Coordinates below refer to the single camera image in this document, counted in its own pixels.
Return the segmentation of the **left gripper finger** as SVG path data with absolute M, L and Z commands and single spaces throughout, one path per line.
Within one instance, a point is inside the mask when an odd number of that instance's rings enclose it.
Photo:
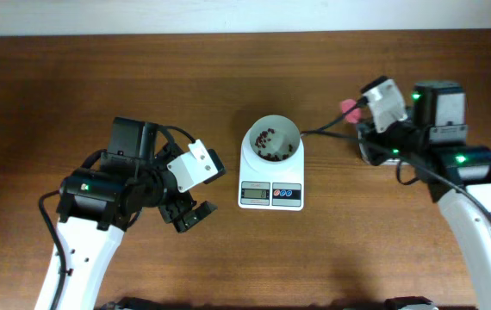
M 169 201 L 165 205 L 159 205 L 158 210 L 166 224 L 188 213 L 196 205 L 195 200 L 175 200 Z
M 173 221 L 173 226 L 178 233 L 185 233 L 190 228 L 211 215 L 218 207 L 209 201 L 204 201 L 199 207 L 191 209 L 183 216 Z

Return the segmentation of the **pink measuring scoop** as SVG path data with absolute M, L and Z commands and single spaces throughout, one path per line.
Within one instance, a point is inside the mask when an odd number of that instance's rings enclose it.
M 340 107 L 345 121 L 351 124 L 358 124 L 362 117 L 362 109 L 357 106 L 357 102 L 353 99 L 345 99 L 340 103 Z

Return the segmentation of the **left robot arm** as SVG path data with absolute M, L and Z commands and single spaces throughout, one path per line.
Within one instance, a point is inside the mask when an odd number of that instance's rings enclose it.
M 174 129 L 116 117 L 109 146 L 40 197 L 53 254 L 36 308 L 92 309 L 112 257 L 144 208 L 157 208 L 178 233 L 217 209 L 195 201 L 190 189 L 223 176 L 221 159 L 198 139 L 184 152 Z

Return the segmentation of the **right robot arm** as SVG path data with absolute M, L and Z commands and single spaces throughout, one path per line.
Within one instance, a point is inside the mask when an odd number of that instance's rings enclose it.
M 357 124 L 364 160 L 413 167 L 456 238 L 478 308 L 491 309 L 491 149 L 467 142 L 464 89 L 419 82 L 407 105 L 395 81 L 382 76 L 360 93 L 371 112 Z

